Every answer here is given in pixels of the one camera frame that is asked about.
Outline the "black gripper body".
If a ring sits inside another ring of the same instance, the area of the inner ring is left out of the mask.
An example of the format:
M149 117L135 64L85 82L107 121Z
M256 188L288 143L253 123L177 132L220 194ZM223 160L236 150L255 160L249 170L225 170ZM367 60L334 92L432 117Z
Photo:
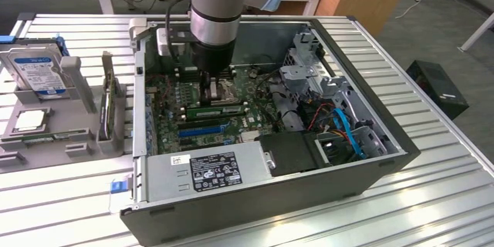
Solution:
M201 42L191 44L191 61L197 67L200 78L216 77L229 66L236 41L232 40L224 45L207 45Z

